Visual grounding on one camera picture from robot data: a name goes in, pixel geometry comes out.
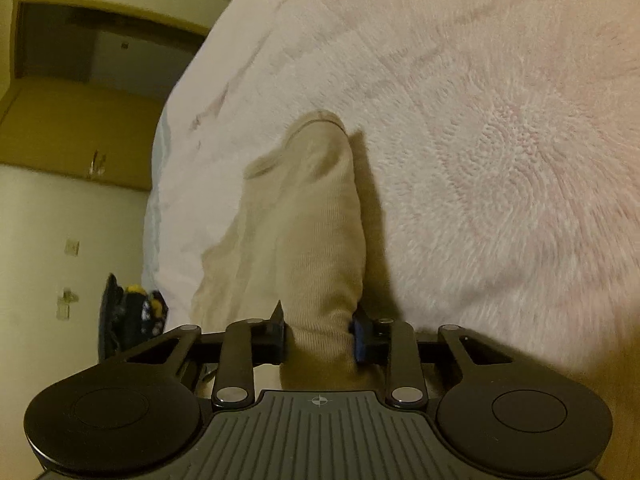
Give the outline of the beige knit garment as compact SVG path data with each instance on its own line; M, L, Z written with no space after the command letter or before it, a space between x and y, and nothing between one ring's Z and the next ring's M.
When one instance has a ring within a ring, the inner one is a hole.
M354 159L338 117L309 113L244 171L238 213L204 252L192 320L206 332L281 307L286 360L258 370L258 389L375 390L349 324L362 295L366 238Z

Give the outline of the black yellow bag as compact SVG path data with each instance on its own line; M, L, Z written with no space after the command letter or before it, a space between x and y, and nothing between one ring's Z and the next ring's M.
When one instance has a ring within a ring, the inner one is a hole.
M122 287L114 274L106 280L98 328L98 361L143 344L165 330L168 307L158 290Z

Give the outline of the wooden door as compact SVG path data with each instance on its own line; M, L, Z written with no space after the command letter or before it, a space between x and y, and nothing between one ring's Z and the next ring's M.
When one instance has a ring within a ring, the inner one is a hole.
M14 81L1 101L1 161L149 191L163 104L52 78Z

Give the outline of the pink grey bed blanket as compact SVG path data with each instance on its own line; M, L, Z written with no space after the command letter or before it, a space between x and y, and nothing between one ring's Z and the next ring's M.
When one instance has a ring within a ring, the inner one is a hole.
M595 370L639 341L639 0L232 0L167 101L142 280L177 321L244 168L305 113L360 136L368 284Z

